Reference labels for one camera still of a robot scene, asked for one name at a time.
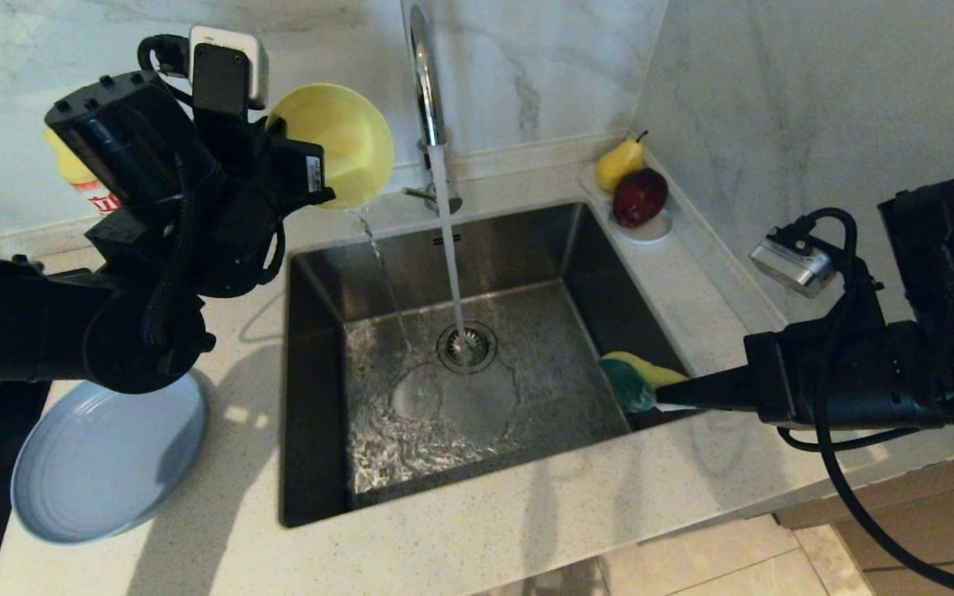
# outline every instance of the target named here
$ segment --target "countertop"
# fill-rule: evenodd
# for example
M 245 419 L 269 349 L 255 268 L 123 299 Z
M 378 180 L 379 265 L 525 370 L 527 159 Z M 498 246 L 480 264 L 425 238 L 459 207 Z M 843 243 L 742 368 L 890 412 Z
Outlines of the countertop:
M 455 220 L 583 199 L 579 165 L 458 184 Z M 421 201 L 371 204 L 375 235 L 436 226 Z M 287 220 L 292 252 L 363 240 L 352 214 Z M 617 248 L 689 373 L 742 365 L 745 328 L 675 233 Z M 93 249 L 43 257 L 95 267 Z M 215 351 L 204 449 L 154 520 L 86 546 L 49 546 L 15 518 L 0 596 L 465 595 L 679 529 L 829 494 L 817 455 L 790 449 L 756 416 L 707 412 L 534 463 L 285 529 L 279 507 L 285 275 L 204 309 Z M 75 382 L 56 382 L 48 404 Z M 954 427 L 844 456 L 852 483 L 954 457 Z

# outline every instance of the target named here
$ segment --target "white label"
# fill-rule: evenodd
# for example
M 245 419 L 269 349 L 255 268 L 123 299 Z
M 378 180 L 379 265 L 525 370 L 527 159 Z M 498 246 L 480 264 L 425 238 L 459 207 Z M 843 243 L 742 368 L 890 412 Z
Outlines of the white label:
M 322 190 L 322 160 L 318 157 L 307 157 L 307 192 Z

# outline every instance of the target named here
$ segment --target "floor tile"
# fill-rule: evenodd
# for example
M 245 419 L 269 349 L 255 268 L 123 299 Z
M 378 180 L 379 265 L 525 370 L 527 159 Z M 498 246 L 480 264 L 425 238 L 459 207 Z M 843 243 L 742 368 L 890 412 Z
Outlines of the floor tile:
M 830 596 L 875 595 L 833 527 L 805 528 L 794 536 Z
M 801 550 L 792 550 L 677 592 L 675 596 L 826 596 L 826 590 Z
M 474 596 L 610 596 L 595 559 L 550 570 Z
M 791 531 L 761 516 L 607 552 L 599 566 L 613 596 L 663 596 L 797 547 Z

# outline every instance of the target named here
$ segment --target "sponge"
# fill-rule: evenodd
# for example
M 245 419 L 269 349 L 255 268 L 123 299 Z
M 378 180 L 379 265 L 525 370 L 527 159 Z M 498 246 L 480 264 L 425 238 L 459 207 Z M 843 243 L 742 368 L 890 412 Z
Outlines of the sponge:
M 637 414 L 657 407 L 660 411 L 690 410 L 685 406 L 658 405 L 658 388 L 686 381 L 677 371 L 654 366 L 635 354 L 609 352 L 599 367 L 613 386 L 617 403 L 625 414 Z

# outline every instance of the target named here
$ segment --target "sink drain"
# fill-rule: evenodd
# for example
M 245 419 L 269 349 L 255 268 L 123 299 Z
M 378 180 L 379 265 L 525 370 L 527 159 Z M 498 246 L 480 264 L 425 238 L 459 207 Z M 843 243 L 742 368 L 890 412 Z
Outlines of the sink drain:
M 463 324 L 465 339 L 451 325 L 436 340 L 436 356 L 440 363 L 455 373 L 477 373 L 488 368 L 495 359 L 496 338 L 487 325 L 474 320 Z

